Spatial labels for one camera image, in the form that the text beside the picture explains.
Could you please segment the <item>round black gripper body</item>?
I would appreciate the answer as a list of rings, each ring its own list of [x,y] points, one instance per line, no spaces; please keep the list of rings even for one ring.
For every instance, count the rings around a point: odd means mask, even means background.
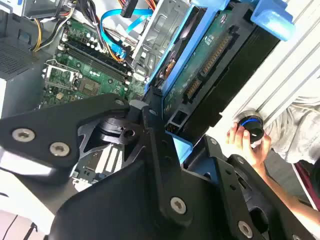
[[[57,212],[51,240],[238,240],[238,223],[218,188],[189,171],[182,172],[188,226],[158,219],[147,169],[134,163],[67,200]]]

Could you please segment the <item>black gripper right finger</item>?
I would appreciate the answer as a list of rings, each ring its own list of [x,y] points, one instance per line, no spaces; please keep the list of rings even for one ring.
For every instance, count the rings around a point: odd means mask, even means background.
[[[184,167],[218,188],[223,213],[217,217],[227,223],[226,239],[314,239],[248,162],[236,154],[226,158],[214,138],[203,136]]]

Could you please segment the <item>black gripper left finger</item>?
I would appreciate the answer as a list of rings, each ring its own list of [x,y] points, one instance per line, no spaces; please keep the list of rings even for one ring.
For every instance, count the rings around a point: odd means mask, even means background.
[[[155,216],[186,227],[187,212],[174,141],[165,133],[162,118],[150,104],[125,101],[109,93],[0,121],[0,187],[17,211],[38,226],[52,227],[57,212],[76,191],[71,177],[85,155],[110,143],[124,145],[121,169],[141,163]]]

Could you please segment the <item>person's bare hand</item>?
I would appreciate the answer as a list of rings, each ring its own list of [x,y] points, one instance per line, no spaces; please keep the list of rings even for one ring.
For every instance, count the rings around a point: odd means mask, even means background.
[[[250,132],[236,122],[227,132],[226,143],[253,167],[263,164],[271,149],[271,138],[266,134],[261,138],[260,144],[252,148]]]

